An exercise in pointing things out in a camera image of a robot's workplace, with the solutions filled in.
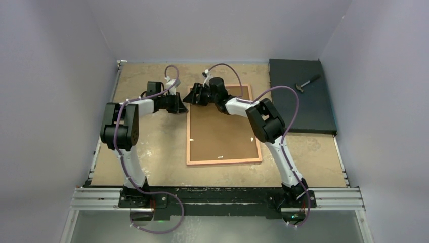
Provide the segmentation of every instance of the gray wall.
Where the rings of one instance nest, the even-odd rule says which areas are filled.
[[[429,238],[429,2],[353,1],[321,56],[376,242]]]
[[[89,0],[117,59],[317,60],[351,0]]]
[[[58,242],[115,59],[84,0],[0,3],[0,238]]]

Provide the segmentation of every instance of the beige table surface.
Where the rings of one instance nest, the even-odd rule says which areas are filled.
[[[165,81],[165,63],[125,64],[114,102],[138,97],[147,81]],[[178,63],[181,98],[194,82],[202,83],[201,73],[212,64]],[[270,87],[268,64],[231,64],[243,83],[250,84],[257,97]],[[237,83],[234,73],[218,66],[211,72],[226,84]],[[175,77],[175,70],[167,73]],[[186,114],[172,115],[165,110],[139,120],[140,137],[137,153],[142,170],[153,186],[280,186],[280,175],[268,148],[261,144],[260,165],[186,166]],[[334,139],[331,135],[290,133],[286,141],[293,159],[310,187],[345,187]],[[105,144],[100,147],[92,185],[122,185],[118,159]]]

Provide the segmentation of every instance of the cable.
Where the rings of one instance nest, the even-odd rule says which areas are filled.
[[[281,150],[282,150],[282,153],[283,153],[283,156],[285,157],[285,159],[286,159],[286,161],[287,161],[287,164],[289,165],[289,168],[290,168],[290,170],[293,172],[293,174],[295,175],[295,178],[298,180],[298,182],[299,182],[299,184],[300,184],[300,186],[303,188],[303,190],[304,190],[304,192],[306,193],[306,196],[307,196],[307,203],[308,203],[308,208],[307,208],[307,213],[306,213],[306,216],[305,216],[305,218],[300,222],[300,224],[299,225],[297,225],[297,226],[301,226],[301,225],[303,225],[305,222],[306,222],[306,220],[307,220],[307,218],[308,218],[308,215],[310,215],[310,208],[311,208],[311,202],[310,202],[310,194],[308,193],[308,191],[307,191],[307,189],[306,189],[306,187],[304,186],[304,184],[302,183],[302,181],[299,179],[299,176],[296,174],[296,172],[293,170],[293,166],[292,166],[292,164],[290,163],[290,161],[289,161],[289,158],[287,157],[287,155],[286,155],[286,152],[284,151],[284,146],[283,146],[283,142],[284,142],[284,139],[286,138],[286,134],[287,134],[287,132],[289,132],[289,130],[290,130],[290,128],[292,127],[292,124],[293,124],[293,122],[295,121],[295,119],[296,119],[296,116],[298,115],[298,110],[299,110],[299,97],[298,97],[298,94],[295,92],[295,90],[293,90],[291,87],[288,87],[288,86],[284,86],[284,85],[279,85],[279,86],[274,86],[274,87],[272,87],[272,88],[269,88],[269,89],[267,89],[267,90],[265,90],[262,94],[260,94],[256,99],[254,99],[253,101],[251,101],[251,104],[254,104],[256,101],[258,101],[264,94],[266,94],[266,93],[268,93],[268,92],[270,92],[270,91],[273,91],[273,90],[275,90],[275,89],[288,89],[288,90],[291,90],[292,92],[293,92],[293,94],[295,95],[295,97],[296,97],[296,108],[295,108],[295,114],[293,114],[293,118],[292,118],[292,120],[290,121],[290,123],[289,123],[289,125],[287,126],[287,128],[286,128],[286,131],[283,133],[283,136],[282,136],[282,139],[281,139]]]
[[[241,91],[241,95],[240,96],[237,96],[238,98],[240,98],[240,97],[243,97],[243,85],[241,84],[241,79],[240,79],[240,77],[238,76],[238,74],[237,74],[237,72],[235,71],[235,69],[234,68],[232,68],[230,65],[228,65],[228,64],[226,64],[226,63],[218,63],[218,64],[216,64],[216,65],[213,65],[211,68],[209,68],[208,70],[210,71],[210,70],[212,70],[213,68],[215,68],[215,67],[217,67],[217,66],[221,66],[221,65],[223,65],[223,66],[227,66],[228,68],[230,68],[233,72],[234,72],[234,74],[237,76],[237,79],[238,79],[238,83],[240,84],[240,91]]]
[[[140,226],[137,226],[136,224],[134,224],[134,222],[133,222],[132,218],[130,217],[130,222],[131,222],[131,225],[130,225],[130,226],[132,226],[132,227],[134,227],[134,228],[136,228],[136,229],[138,229],[138,230],[145,231],[145,232],[152,233],[152,234],[165,234],[165,233],[170,233],[170,232],[172,232],[173,230],[177,229],[177,228],[180,226],[180,224],[182,223],[183,218],[184,218],[184,216],[185,216],[185,208],[183,207],[183,203],[182,203],[182,201],[180,201],[180,199],[179,199],[177,196],[175,196],[174,194],[169,193],[169,192],[166,192],[166,191],[145,192],[145,191],[142,191],[142,190],[139,188],[139,186],[138,186],[138,185],[133,181],[133,179],[130,177],[130,174],[128,173],[128,170],[127,170],[127,169],[126,169],[126,167],[125,167],[125,161],[124,161],[124,159],[123,159],[123,154],[122,154],[122,152],[119,150],[119,147],[118,147],[118,144],[117,144],[117,140],[118,140],[118,129],[119,129],[120,118],[121,118],[121,115],[122,115],[123,109],[125,108],[125,106],[126,106],[126,105],[128,105],[129,103],[135,102],[135,101],[144,100],[144,99],[150,99],[150,98],[156,97],[156,96],[158,96],[158,95],[162,95],[162,94],[164,94],[164,93],[168,92],[172,87],[174,87],[174,86],[179,82],[179,70],[178,70],[178,69],[177,69],[177,67],[175,67],[174,65],[169,65],[169,66],[167,66],[167,67],[165,68],[165,71],[164,71],[164,75],[165,75],[165,77],[167,77],[167,69],[168,69],[169,67],[174,67],[174,68],[176,69],[176,71],[177,71],[176,81],[173,83],[173,85],[171,85],[170,87],[168,87],[166,90],[163,90],[162,92],[159,92],[159,93],[154,94],[154,95],[150,95],[150,96],[147,96],[147,97],[139,97],[139,98],[137,98],[137,99],[132,99],[132,100],[126,100],[126,101],[121,105],[121,107],[120,107],[120,109],[119,109],[118,119],[116,120],[115,133],[114,133],[114,135],[113,135],[113,146],[115,147],[116,151],[118,152],[118,154],[119,154],[119,156],[120,156],[120,161],[121,161],[121,166],[122,166],[123,172],[124,172],[124,174],[125,174],[125,177],[126,177],[126,178],[128,179],[128,181],[131,183],[131,185],[133,185],[133,187],[134,187],[138,192],[140,192],[141,194],[146,194],[146,195],[166,194],[166,195],[170,195],[170,196],[172,196],[174,199],[176,199],[176,200],[177,200],[177,202],[179,202],[180,207],[182,208],[182,214],[181,214],[181,217],[180,217],[179,222],[178,222],[178,223],[177,223],[173,228],[168,229],[168,230],[164,230],[164,231],[153,231],[153,230],[149,230],[149,229],[141,228]]]

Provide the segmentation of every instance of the brown board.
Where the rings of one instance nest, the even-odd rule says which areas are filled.
[[[240,86],[225,86],[229,94],[240,95]],[[250,85],[243,85],[243,99],[252,99]],[[187,165],[261,162],[261,146],[247,118],[220,113],[214,104],[190,105],[187,116]]]

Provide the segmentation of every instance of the wooden board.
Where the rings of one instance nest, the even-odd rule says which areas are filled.
[[[239,85],[225,87],[229,94],[240,95]],[[248,84],[243,85],[243,99],[253,100]],[[220,113],[214,104],[191,105],[186,122],[187,165],[262,162],[261,145],[247,118]]]
[[[114,102],[139,96],[146,90],[147,81],[163,81],[167,65],[127,63],[122,70]],[[201,73],[212,66],[211,63],[176,65],[180,70],[182,84],[178,91],[182,98],[187,94],[188,86],[204,81]],[[231,66],[244,83],[251,85],[254,96],[270,88],[268,64],[235,63]],[[226,84],[237,84],[234,73],[226,67],[216,67],[211,73],[223,78]],[[175,76],[174,70],[168,70],[167,74]],[[263,98],[271,98],[270,93]],[[172,115],[159,111],[140,118],[139,127],[137,153],[151,185],[272,187],[281,184],[276,164],[264,144],[261,144],[263,161],[259,165],[189,167],[186,165],[186,114]],[[286,141],[296,166],[310,187],[346,186],[332,136],[291,133],[286,136]],[[121,186],[123,180],[117,157],[102,144],[92,185]]]

